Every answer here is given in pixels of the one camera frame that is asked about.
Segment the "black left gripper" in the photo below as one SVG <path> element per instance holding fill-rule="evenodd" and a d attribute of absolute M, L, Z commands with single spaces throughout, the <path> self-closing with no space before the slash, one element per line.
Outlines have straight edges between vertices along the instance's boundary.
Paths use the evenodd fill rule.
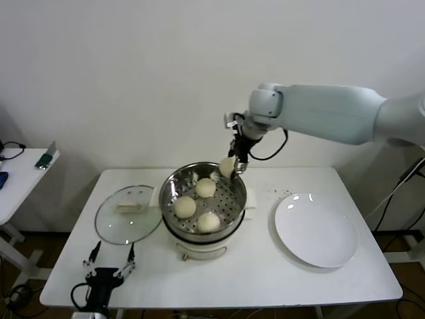
<path fill-rule="evenodd" d="M 121 269 L 118 268 L 95 268 L 94 263 L 100 251 L 102 242 L 98 241 L 96 246 L 91 250 L 89 257 L 83 261 L 83 267 L 88 278 L 88 286 L 90 293 L 88 295 L 88 306 L 93 308 L 106 308 L 109 304 L 112 291 L 123 284 L 123 278 L 119 276 L 129 276 L 135 269 L 135 251 L 134 243 L 131 244 L 127 262 Z"/>

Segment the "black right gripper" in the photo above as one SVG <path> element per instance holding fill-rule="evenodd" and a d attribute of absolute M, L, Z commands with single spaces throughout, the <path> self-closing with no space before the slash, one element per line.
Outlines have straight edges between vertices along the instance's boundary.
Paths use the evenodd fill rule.
<path fill-rule="evenodd" d="M 248 155 L 255 145 L 256 140 L 252 140 L 239 134 L 234 136 L 234 141 L 231 141 L 230 149 L 228 151 L 229 158 L 236 156 L 233 165 L 233 177 L 239 176 L 246 171 L 249 162 Z"/>

